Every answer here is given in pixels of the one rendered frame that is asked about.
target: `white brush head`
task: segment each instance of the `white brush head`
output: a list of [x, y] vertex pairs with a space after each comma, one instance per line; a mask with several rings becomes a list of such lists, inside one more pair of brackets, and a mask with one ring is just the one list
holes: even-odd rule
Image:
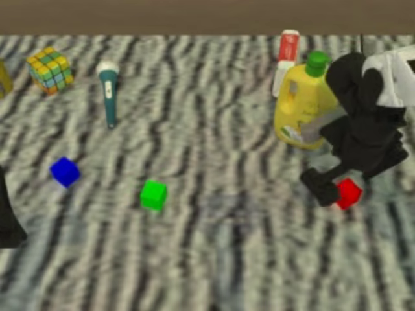
[[415, 106], [415, 73], [409, 61], [415, 60], [415, 45], [370, 56], [363, 65], [363, 74], [377, 69], [383, 77], [384, 88], [378, 106], [405, 108]]
[[97, 75], [99, 75], [104, 70], [115, 71], [117, 73], [117, 75], [119, 73], [118, 65], [114, 62], [111, 62], [110, 60], [103, 60], [98, 64], [98, 66], [96, 68]]

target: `toy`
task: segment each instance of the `toy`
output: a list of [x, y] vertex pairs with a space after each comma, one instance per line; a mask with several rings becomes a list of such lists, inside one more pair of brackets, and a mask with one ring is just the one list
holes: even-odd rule
[[69, 188], [80, 177], [77, 165], [66, 157], [61, 157], [50, 168], [54, 179], [65, 188]]
[[341, 199], [335, 178], [357, 170], [368, 181], [406, 158], [399, 128], [415, 106], [415, 45], [366, 58], [347, 54], [331, 65], [326, 81], [347, 115], [323, 126], [320, 134], [340, 163], [327, 172], [315, 168], [300, 177], [321, 206]]
[[344, 211], [353, 204], [356, 204], [361, 198], [362, 189], [360, 189], [351, 178], [343, 179], [338, 183], [337, 188], [339, 190], [340, 199], [336, 204]]
[[153, 211], [161, 211], [166, 198], [167, 186], [157, 181], [146, 181], [140, 193], [142, 206]]
[[278, 64], [272, 83], [272, 95], [278, 97], [279, 89], [284, 76], [297, 62], [298, 46], [300, 45], [300, 33], [297, 30], [284, 30], [279, 44]]
[[109, 128], [117, 124], [117, 77], [118, 66], [109, 61], [103, 61], [97, 66], [97, 74], [104, 90], [106, 123]]
[[57, 93], [73, 82], [73, 75], [65, 56], [53, 47], [26, 59], [29, 73], [40, 88], [48, 95]]
[[5, 97], [13, 90], [13, 81], [7, 73], [5, 61], [0, 59], [0, 98]]
[[287, 71], [274, 114], [277, 136], [286, 143], [314, 150], [324, 140], [304, 141], [301, 126], [338, 106], [337, 99], [327, 86], [324, 77], [329, 58], [320, 51], [312, 52], [305, 65]]
[[0, 249], [18, 248], [26, 239], [27, 234], [13, 213], [5, 173], [0, 167]]

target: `striped fabric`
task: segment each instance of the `striped fabric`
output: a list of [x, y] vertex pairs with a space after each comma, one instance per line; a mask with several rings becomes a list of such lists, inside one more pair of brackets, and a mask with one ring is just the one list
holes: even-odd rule
[[[412, 36], [367, 37], [374, 52]], [[318, 208], [299, 183], [330, 167], [272, 128], [279, 38], [0, 36], [14, 91], [0, 101], [0, 164], [29, 240], [0, 251], [1, 311], [413, 311], [415, 159], [363, 185], [350, 212]], [[47, 97], [25, 59], [53, 46], [74, 84]], [[359, 37], [301, 38], [302, 56]], [[120, 65], [108, 130], [95, 67]], [[413, 153], [415, 111], [405, 144]], [[49, 166], [66, 156], [69, 190]], [[148, 179], [162, 214], [139, 206]]]

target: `blue cube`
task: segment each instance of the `blue cube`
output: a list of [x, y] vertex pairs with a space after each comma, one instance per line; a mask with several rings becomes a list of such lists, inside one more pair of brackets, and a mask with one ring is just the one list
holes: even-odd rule
[[61, 157], [50, 170], [54, 179], [65, 188], [70, 187], [80, 177], [77, 165], [66, 157]]

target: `rubik's cube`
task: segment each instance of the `rubik's cube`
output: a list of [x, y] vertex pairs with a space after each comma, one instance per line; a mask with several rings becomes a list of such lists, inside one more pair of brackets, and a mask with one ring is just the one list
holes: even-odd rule
[[13, 90], [13, 81], [7, 73], [5, 62], [0, 60], [0, 98], [5, 97]]
[[34, 83], [48, 95], [55, 94], [73, 82], [67, 58], [56, 52], [53, 47], [46, 47], [38, 54], [27, 58], [26, 62]]

